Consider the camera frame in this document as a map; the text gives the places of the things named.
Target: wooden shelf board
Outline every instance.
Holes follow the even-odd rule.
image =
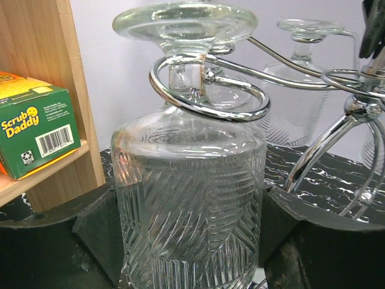
[[[87,141],[81,140],[81,147],[77,151],[73,152],[62,160],[59,160],[57,163],[46,167],[40,172],[28,176],[25,179],[21,179],[20,181],[15,181],[0,173],[0,207],[13,200],[14,198],[20,196],[22,193],[26,192],[33,186],[44,181],[46,178],[53,175],[63,167],[66,167],[73,161],[77,160],[88,151],[89,147]]]

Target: wooden shelf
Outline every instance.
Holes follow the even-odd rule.
[[[0,175],[0,206],[25,192],[36,212],[105,183],[70,0],[0,0],[0,70],[69,90],[81,148],[20,181]]]
[[[54,173],[74,162],[88,151],[89,148],[87,142],[81,140],[81,147],[76,152],[73,152],[62,160],[59,160],[57,163],[54,163],[25,179],[21,179],[20,181],[15,181],[0,173],[0,207],[20,196],[22,193],[25,193],[30,188],[33,188],[46,178],[52,176]]]

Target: green box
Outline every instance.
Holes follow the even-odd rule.
[[[14,96],[0,95],[0,171],[13,179],[81,145],[68,90],[42,84]]]

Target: smiley face logo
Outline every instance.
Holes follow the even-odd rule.
[[[36,116],[37,115],[37,108],[36,107],[28,107],[26,109],[26,113],[29,115],[29,116]]]

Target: chrome ring holder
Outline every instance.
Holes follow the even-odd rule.
[[[356,39],[355,35],[349,32],[338,33],[342,36],[348,36]],[[338,140],[340,140],[348,131],[352,128],[367,123],[369,129],[372,132],[372,135],[375,140],[375,152],[374,152],[374,161],[370,169],[368,178],[366,182],[360,187],[354,195],[353,200],[350,204],[339,214],[340,216],[345,216],[350,212],[350,210],[357,204],[361,207],[358,212],[353,216],[354,219],[358,219],[365,210],[373,203],[374,198],[381,186],[381,183],[385,179],[385,165],[381,170],[381,175],[377,179],[374,179],[375,168],[379,162],[379,148],[385,147],[385,129],[381,123],[377,120],[382,111],[385,108],[383,101],[385,103],[385,93],[383,93],[382,83],[385,80],[385,49],[383,49],[377,57],[371,60],[368,66],[364,66],[361,71],[358,71],[358,62],[354,62],[354,70],[343,70],[343,69],[333,69],[325,70],[322,73],[319,73],[314,70],[310,70],[299,66],[285,57],[282,57],[280,54],[274,52],[269,47],[265,46],[260,41],[255,38],[250,37],[248,41],[270,56],[281,61],[285,65],[289,66],[292,69],[295,69],[299,72],[306,73],[308,75],[321,78],[325,84],[316,84],[316,83],[307,83],[307,82],[298,82],[290,81],[287,79],[279,78],[272,76],[261,71],[251,69],[249,67],[233,63],[221,58],[218,58],[216,55],[224,55],[230,53],[233,48],[229,48],[227,51],[225,48],[219,50],[217,53],[206,55],[206,61],[213,63],[217,66],[222,66],[224,68],[235,70],[237,72],[244,73],[248,76],[254,78],[259,78],[264,81],[268,81],[277,85],[284,87],[289,87],[292,89],[302,89],[302,90],[343,90],[352,95],[345,102],[345,114],[328,130],[326,130],[323,135],[321,135],[298,160],[294,168],[292,169],[289,177],[286,180],[284,189],[288,193],[295,193],[300,187],[304,177],[313,167],[313,165],[319,160],[319,158],[326,153]],[[193,57],[189,55],[184,55],[182,57],[183,62],[190,63]],[[176,107],[179,107],[182,110],[188,111],[193,114],[197,114],[202,117],[207,117],[210,119],[221,120],[226,122],[252,122],[257,119],[260,119],[267,114],[270,101],[268,97],[264,94],[262,90],[256,86],[243,82],[236,81],[230,78],[224,78],[222,76],[215,75],[215,72],[206,69],[202,74],[203,83],[206,85],[215,84],[230,87],[233,89],[240,89],[246,92],[249,92],[251,95],[256,97],[260,101],[260,107],[254,111],[247,111],[241,113],[232,113],[227,111],[215,110],[213,108],[204,107],[202,105],[193,103],[178,93],[169,89],[164,85],[159,77],[159,72],[164,67],[168,66],[168,60],[162,58],[158,60],[152,67],[150,71],[150,83],[156,92],[161,95],[166,101],[169,101]],[[353,75],[354,79],[346,78],[338,75]],[[373,190],[369,190],[369,185],[374,182]]]

